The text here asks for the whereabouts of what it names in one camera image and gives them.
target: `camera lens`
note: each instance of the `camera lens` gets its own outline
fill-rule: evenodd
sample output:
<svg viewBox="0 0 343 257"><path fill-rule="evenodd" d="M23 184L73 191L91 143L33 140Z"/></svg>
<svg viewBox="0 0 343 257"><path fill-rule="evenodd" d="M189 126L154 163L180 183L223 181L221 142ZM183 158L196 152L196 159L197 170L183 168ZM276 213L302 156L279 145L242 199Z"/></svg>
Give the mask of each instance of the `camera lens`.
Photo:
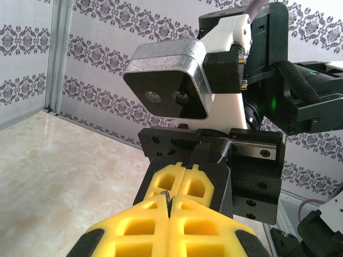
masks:
<svg viewBox="0 0 343 257"><path fill-rule="evenodd" d="M161 97L157 93L152 91L145 92L145 97L153 103L161 102Z"/></svg>
<svg viewBox="0 0 343 257"><path fill-rule="evenodd" d="M186 104L189 102L189 97L185 92L173 92L173 98L178 104Z"/></svg>

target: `black cable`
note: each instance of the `black cable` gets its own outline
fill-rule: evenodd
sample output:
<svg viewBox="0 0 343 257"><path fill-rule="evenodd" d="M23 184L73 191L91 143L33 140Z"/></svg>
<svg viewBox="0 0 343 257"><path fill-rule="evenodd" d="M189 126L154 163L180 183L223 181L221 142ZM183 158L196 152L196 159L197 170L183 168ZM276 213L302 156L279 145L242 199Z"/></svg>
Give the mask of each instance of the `black cable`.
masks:
<svg viewBox="0 0 343 257"><path fill-rule="evenodd" d="M297 70L293 63L290 61L279 61L274 63L274 65L280 71L292 91L305 105L322 101L317 92L307 83L304 76Z"/></svg>

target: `yellow rubber pad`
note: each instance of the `yellow rubber pad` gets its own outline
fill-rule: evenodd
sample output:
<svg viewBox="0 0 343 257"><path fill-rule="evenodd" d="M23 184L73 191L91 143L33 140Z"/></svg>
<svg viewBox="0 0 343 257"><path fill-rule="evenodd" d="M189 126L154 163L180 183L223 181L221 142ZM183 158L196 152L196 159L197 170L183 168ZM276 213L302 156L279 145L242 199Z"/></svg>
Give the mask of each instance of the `yellow rubber pad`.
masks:
<svg viewBox="0 0 343 257"><path fill-rule="evenodd" d="M214 186L205 172L194 164L192 169L186 169L178 162L157 171L149 184L144 200L168 191L170 197L185 196L203 206L209 207L212 201Z"/></svg>
<svg viewBox="0 0 343 257"><path fill-rule="evenodd" d="M168 224L166 197L156 195L91 226L105 231L92 257L167 257Z"/></svg>
<svg viewBox="0 0 343 257"><path fill-rule="evenodd" d="M90 227L105 231L92 257L247 257L236 230L247 226L184 196L155 195Z"/></svg>
<svg viewBox="0 0 343 257"><path fill-rule="evenodd" d="M173 198L168 232L169 257L247 257L235 231L254 231L182 196Z"/></svg>
<svg viewBox="0 0 343 257"><path fill-rule="evenodd" d="M203 206L209 207L212 201L214 186L205 172L198 170L199 165L194 164L193 169L186 170L178 196L185 196Z"/></svg>
<svg viewBox="0 0 343 257"><path fill-rule="evenodd" d="M175 196L178 193L183 175L186 171L186 168L181 167L181 165L182 162L178 162L175 165L168 165L155 172L145 193L144 200L160 194L162 191L168 191L170 197Z"/></svg>

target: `patterned wallpaper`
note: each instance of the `patterned wallpaper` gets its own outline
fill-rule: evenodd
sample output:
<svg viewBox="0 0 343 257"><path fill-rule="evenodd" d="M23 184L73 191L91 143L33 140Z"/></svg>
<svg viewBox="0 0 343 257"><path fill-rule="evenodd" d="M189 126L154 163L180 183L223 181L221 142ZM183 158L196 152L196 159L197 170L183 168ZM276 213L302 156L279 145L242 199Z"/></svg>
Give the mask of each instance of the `patterned wallpaper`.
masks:
<svg viewBox="0 0 343 257"><path fill-rule="evenodd" d="M44 107L52 18L50 0L45 3L2 3L0 125Z"/></svg>
<svg viewBox="0 0 343 257"><path fill-rule="evenodd" d="M122 79L136 47L195 37L198 16L249 0L75 0L65 67L61 115L125 143L139 146L147 126L174 126L149 114ZM340 13L309 1L284 1L290 11L291 61L342 59ZM263 130L278 130L264 120ZM343 182L342 132L289 137L283 188L325 200Z"/></svg>

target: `beige tile floor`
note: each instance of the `beige tile floor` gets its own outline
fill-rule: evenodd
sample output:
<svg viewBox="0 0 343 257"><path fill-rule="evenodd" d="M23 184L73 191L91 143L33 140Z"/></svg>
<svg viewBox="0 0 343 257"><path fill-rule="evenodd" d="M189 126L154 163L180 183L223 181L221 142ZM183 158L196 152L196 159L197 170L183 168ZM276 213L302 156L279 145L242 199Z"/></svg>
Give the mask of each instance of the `beige tile floor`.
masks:
<svg viewBox="0 0 343 257"><path fill-rule="evenodd" d="M148 164L44 112L0 131L1 256L66 256L89 226L132 205ZM267 247L261 223L236 219Z"/></svg>

